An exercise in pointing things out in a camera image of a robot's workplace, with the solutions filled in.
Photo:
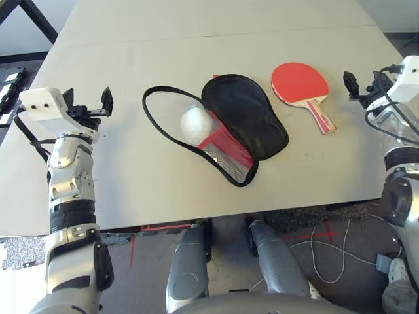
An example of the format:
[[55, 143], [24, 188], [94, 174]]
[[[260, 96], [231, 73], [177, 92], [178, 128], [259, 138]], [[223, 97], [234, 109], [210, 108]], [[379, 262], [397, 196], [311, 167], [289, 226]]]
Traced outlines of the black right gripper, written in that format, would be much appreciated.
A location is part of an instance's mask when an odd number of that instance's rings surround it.
[[359, 94], [359, 85], [355, 75], [349, 71], [343, 72], [343, 82], [349, 92], [349, 100], [359, 102], [364, 109], [367, 109], [368, 106], [375, 100], [381, 98], [384, 94], [381, 89], [384, 88], [383, 85], [383, 72], [373, 71], [375, 85], [370, 85], [367, 87], [367, 94]]

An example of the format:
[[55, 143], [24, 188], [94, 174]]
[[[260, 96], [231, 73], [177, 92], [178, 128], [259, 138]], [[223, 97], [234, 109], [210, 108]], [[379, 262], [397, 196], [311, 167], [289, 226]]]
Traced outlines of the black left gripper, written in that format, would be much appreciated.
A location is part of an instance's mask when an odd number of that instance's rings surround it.
[[74, 104], [74, 89], [66, 90], [62, 97], [67, 105], [67, 114], [80, 125], [98, 131], [101, 124], [101, 118], [110, 117], [113, 111], [113, 96], [109, 87], [102, 92], [101, 95], [101, 109], [88, 110], [85, 105]]

